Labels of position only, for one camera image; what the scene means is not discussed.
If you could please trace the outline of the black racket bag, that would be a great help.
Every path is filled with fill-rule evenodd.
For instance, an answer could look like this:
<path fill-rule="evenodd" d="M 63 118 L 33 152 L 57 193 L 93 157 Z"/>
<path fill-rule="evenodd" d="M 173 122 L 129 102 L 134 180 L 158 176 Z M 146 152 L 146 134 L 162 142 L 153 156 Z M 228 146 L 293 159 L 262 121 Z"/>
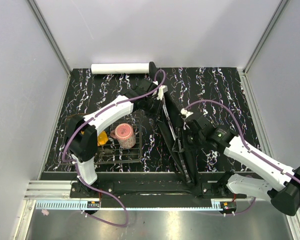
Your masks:
<path fill-rule="evenodd" d="M 172 157 L 173 171 L 193 195 L 200 196 L 202 194 L 200 176 L 194 155 L 188 145 L 189 129 L 169 92 L 159 97 L 159 101 L 157 125 Z"/>

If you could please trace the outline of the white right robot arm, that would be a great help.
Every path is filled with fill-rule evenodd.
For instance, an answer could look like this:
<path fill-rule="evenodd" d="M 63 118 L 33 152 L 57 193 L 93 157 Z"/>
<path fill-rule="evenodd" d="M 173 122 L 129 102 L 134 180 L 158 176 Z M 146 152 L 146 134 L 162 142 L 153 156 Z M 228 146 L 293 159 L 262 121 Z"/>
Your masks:
<path fill-rule="evenodd" d="M 183 115 L 181 118 L 180 133 L 186 150 L 209 146 L 261 177 L 253 179 L 232 173 L 217 185 L 220 197 L 252 196 L 270 202 L 285 215 L 296 215 L 300 209 L 300 166 L 292 168 L 280 163 L 250 145 L 236 131 L 224 125 L 215 127 L 204 116 Z"/>

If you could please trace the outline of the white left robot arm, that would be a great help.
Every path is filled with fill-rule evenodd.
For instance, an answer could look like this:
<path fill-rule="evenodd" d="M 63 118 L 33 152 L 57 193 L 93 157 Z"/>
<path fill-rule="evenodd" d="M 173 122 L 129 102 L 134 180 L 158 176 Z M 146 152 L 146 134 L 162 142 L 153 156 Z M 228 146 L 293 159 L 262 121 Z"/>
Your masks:
<path fill-rule="evenodd" d="M 142 107 L 157 110 L 156 104 L 162 101 L 167 90 L 162 82 L 145 79 L 141 86 L 129 89 L 101 109 L 88 115 L 75 114 L 66 121 L 66 140 L 61 159 L 75 166 L 77 178 L 82 183 L 80 192 L 85 197 L 93 198 L 98 193 L 94 158 L 102 131 Z"/>

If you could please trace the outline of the white shuttlecock tube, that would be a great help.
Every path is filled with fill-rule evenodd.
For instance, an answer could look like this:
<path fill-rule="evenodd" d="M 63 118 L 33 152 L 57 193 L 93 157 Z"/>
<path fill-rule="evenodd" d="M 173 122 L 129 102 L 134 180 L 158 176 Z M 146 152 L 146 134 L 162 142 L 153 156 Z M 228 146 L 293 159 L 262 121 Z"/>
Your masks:
<path fill-rule="evenodd" d="M 147 74 L 149 63 L 94 63 L 91 73 L 99 74 Z"/>

